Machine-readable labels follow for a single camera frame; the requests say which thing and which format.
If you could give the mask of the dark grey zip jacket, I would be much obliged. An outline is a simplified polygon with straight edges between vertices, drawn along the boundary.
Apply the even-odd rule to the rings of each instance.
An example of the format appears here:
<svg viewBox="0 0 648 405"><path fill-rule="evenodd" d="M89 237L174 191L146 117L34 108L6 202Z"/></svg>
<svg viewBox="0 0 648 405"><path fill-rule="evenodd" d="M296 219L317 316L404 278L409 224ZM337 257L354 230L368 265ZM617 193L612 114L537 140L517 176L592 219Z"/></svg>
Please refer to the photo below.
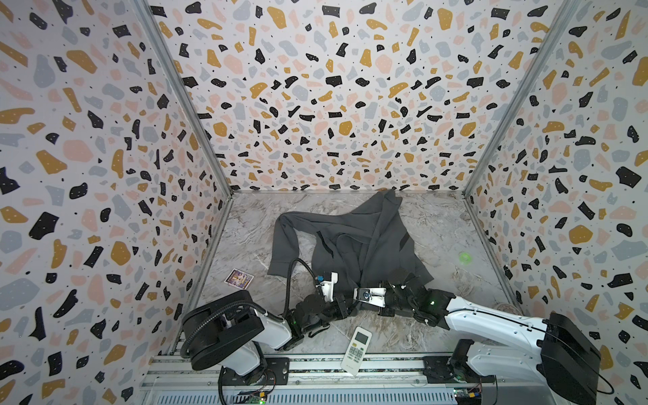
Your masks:
<svg viewBox="0 0 648 405"><path fill-rule="evenodd" d="M424 285L429 283L433 276L415 254L414 240L400 218L402 202L389 190L377 192L347 214L281 214L273 230L268 273L288 276L290 263L300 256L300 231L316 238L313 273L337 273L336 291L375 286L396 273L412 273Z"/></svg>

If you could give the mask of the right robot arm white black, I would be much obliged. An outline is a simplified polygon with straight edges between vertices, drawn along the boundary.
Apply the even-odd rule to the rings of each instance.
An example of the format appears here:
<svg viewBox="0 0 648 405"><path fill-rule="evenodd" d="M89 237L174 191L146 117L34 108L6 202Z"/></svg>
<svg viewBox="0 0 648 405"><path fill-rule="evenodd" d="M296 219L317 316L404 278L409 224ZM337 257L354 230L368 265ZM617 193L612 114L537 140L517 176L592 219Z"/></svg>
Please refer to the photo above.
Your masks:
<svg viewBox="0 0 648 405"><path fill-rule="evenodd" d="M544 383L574 404L597 401L600 351L569 317L525 317L465 300L444 290L428 290L418 280L382 282L380 315L410 316L417 322L462 332L443 371L459 381L512 377Z"/></svg>

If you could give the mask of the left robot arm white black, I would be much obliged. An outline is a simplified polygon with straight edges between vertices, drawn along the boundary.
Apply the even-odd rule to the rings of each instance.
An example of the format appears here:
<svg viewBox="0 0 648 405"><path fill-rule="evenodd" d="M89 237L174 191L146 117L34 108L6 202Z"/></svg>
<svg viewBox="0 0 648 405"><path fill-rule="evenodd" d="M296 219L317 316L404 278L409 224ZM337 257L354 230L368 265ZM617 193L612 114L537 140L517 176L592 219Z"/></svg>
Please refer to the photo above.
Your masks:
<svg viewBox="0 0 648 405"><path fill-rule="evenodd" d="M304 339L329 329L332 322L357 312L358 304L350 295L336 293L327 302L317 292L280 317L241 290L202 305L183 318L180 356L189 359L195 371L220 365L239 376L249 376L266 367L263 344L277 351L293 349Z"/></svg>

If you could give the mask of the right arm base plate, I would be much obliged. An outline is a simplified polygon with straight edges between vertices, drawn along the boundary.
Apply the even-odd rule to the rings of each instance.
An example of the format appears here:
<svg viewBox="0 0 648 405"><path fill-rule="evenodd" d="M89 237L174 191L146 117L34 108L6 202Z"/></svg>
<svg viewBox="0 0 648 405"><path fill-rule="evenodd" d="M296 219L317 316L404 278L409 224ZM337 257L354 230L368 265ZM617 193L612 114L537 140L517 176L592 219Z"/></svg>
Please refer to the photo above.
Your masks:
<svg viewBox="0 0 648 405"><path fill-rule="evenodd" d="M494 383L494 376L479 376L466 362L453 359L450 355L423 357L423 375L428 383Z"/></svg>

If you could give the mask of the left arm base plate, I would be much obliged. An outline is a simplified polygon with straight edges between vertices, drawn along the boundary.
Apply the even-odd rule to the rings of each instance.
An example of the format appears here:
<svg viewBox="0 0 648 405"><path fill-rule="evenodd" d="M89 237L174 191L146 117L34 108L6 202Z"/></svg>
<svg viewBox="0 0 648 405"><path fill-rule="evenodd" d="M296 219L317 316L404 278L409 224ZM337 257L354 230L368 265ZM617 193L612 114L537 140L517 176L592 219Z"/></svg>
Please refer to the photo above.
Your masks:
<svg viewBox="0 0 648 405"><path fill-rule="evenodd" d="M288 357L271 357L262 359L260 366L244 376L225 368L219 379L223 386L286 386L289 374Z"/></svg>

